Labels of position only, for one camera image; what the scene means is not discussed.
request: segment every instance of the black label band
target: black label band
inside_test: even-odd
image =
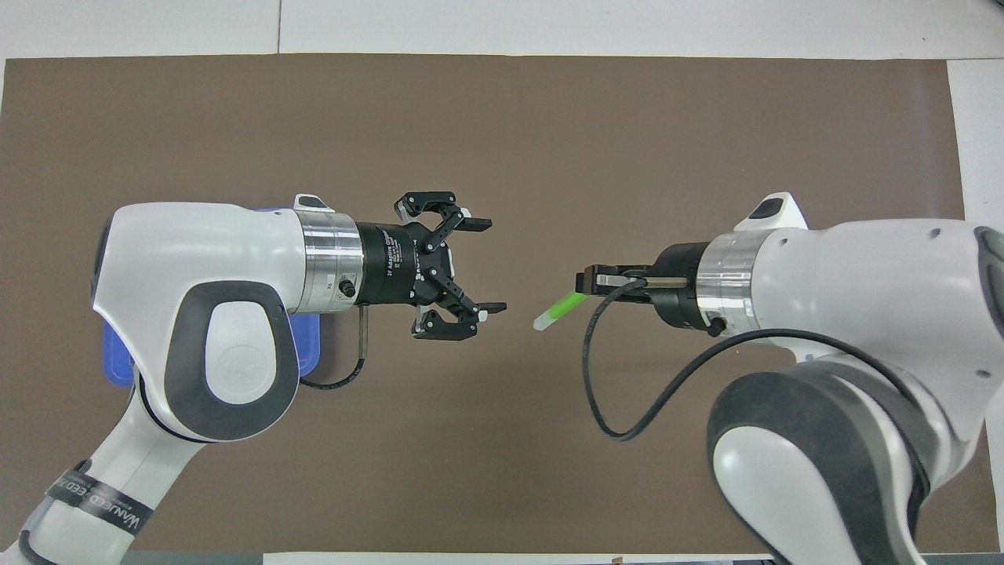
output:
[[[154,509],[140,501],[73,470],[63,473],[45,494],[134,536],[154,515]]]
[[[358,303],[408,304],[419,274],[416,240],[429,230],[420,223],[407,226],[356,222],[362,241],[363,284]]]

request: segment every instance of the black cable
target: black cable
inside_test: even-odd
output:
[[[359,360],[355,362],[355,368],[352,369],[352,372],[349,373],[347,377],[341,379],[340,381],[335,381],[333,383],[327,383],[327,384],[321,384],[321,383],[315,383],[313,381],[308,381],[308,380],[304,379],[303,377],[300,377],[300,384],[304,385],[304,386],[309,386],[310,388],[316,388],[317,390],[332,390],[332,389],[335,389],[335,388],[341,388],[341,387],[345,386],[346,384],[354,381],[355,377],[359,376],[359,373],[362,372],[362,365],[365,362],[366,362],[365,358],[359,358]]]
[[[610,438],[612,438],[617,442],[628,442],[630,440],[633,440],[639,434],[642,434],[642,432],[645,431],[645,429],[648,428],[650,423],[652,423],[652,420],[656,418],[656,415],[659,414],[660,410],[663,409],[663,406],[666,405],[666,402],[669,401],[670,397],[673,396],[673,394],[677,391],[678,388],[680,388],[680,386],[684,383],[684,381],[686,381],[687,378],[690,377],[695,371],[697,371],[702,365],[711,360],[711,358],[741,343],[753,340],[761,340],[764,338],[795,338],[795,339],[821,343],[823,345],[832,347],[833,349],[842,351],[852,357],[857,358],[861,362],[865,363],[866,365],[877,371],[881,375],[889,379],[889,381],[893,383],[893,386],[896,387],[896,389],[900,391],[900,393],[903,394],[903,396],[907,398],[907,400],[909,400],[911,404],[917,406],[918,408],[921,407],[920,402],[918,402],[917,400],[917,397],[914,396],[914,394],[910,391],[909,388],[907,388],[907,385],[903,382],[902,379],[900,379],[899,376],[893,373],[893,371],[890,370],[889,367],[884,365],[877,359],[871,357],[867,353],[861,351],[860,349],[850,344],[844,343],[840,340],[831,338],[829,336],[825,336],[823,334],[816,334],[815,332],[808,332],[805,330],[788,330],[788,329],[756,330],[752,332],[746,332],[744,334],[739,334],[738,336],[733,336],[731,338],[723,340],[713,345],[712,347],[708,348],[697,357],[695,357],[693,361],[691,361],[686,367],[684,367],[680,371],[680,373],[678,373],[677,376],[674,377],[672,381],[670,381],[670,384],[666,387],[665,390],[663,390],[662,394],[659,395],[656,401],[653,402],[652,406],[645,412],[645,414],[638,421],[638,423],[636,423],[634,427],[632,427],[630,430],[625,432],[615,432],[608,426],[606,426],[606,420],[605,418],[603,418],[602,413],[600,413],[599,406],[598,404],[596,404],[596,397],[592,392],[592,381],[589,376],[589,347],[592,342],[592,334],[596,329],[596,323],[599,322],[599,317],[600,315],[603,314],[603,311],[606,310],[606,307],[612,304],[613,301],[617,300],[620,296],[630,293],[632,291],[635,291],[637,289],[645,288],[646,284],[647,281],[644,278],[639,280],[633,280],[631,282],[628,282],[626,285],[618,287],[617,289],[614,289],[612,292],[610,292],[610,294],[607,295],[605,299],[603,299],[603,302],[600,303],[598,307],[596,307],[596,311],[592,314],[592,318],[589,320],[589,325],[586,327],[585,338],[582,340],[582,379],[583,381],[585,381],[585,394],[589,400],[589,409],[592,411],[592,417],[596,420],[596,423],[599,426],[599,430],[601,430],[603,434],[609,436]]]

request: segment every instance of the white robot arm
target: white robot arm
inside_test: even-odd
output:
[[[583,348],[587,386],[591,329],[613,301],[729,338],[715,351],[767,339],[794,353],[732,383],[708,425],[722,494],[780,562],[923,563],[920,506],[968,464],[1004,379],[1004,236],[945,219],[808,230],[778,193],[652,265],[592,265],[577,291],[606,296]],[[633,438],[699,364],[623,434],[587,389],[597,422]]]
[[[264,432],[299,383],[315,384],[299,377],[287,313],[410,304],[416,338],[457,341],[505,309],[464,294],[445,242],[490,220],[450,192],[408,193],[395,208],[404,225],[355,222],[306,194],[270,211],[173,202],[115,212],[91,289],[135,362],[131,401],[93,456],[46,492],[0,564],[118,563],[200,449]],[[427,211],[442,218],[433,230],[416,221]]]

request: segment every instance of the silver metal ring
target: silver metal ring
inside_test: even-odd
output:
[[[294,312],[325,314],[344,312],[355,304],[362,288],[362,239],[346,214],[295,210],[303,228],[306,272],[303,295]],[[351,282],[355,293],[347,297],[338,289]]]
[[[773,230],[719,235],[705,249],[697,271],[697,306],[705,323],[725,320],[724,336],[759,330],[753,312],[753,262]]]

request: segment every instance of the brown paper backdrop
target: brown paper backdrop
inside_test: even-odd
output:
[[[593,262],[648,262],[727,231],[770,192],[812,227],[961,217],[937,61],[267,55],[7,63],[0,147],[0,532],[86,458],[127,392],[100,373],[95,242],[124,204],[288,205],[321,195],[394,221],[410,190],[452,190],[495,227],[451,239],[458,282],[510,309],[462,343],[412,340],[373,308],[362,376],[300,390],[247,442],[204,450],[138,549],[277,552],[758,552],[708,471],[705,422],[732,379],[788,362],[715,360],[638,441],[591,421],[585,307],[534,317]],[[315,377],[350,368],[354,318]],[[595,371],[624,427],[711,343],[648,309],[604,318]],[[996,549],[985,449],[936,493],[923,551]]]

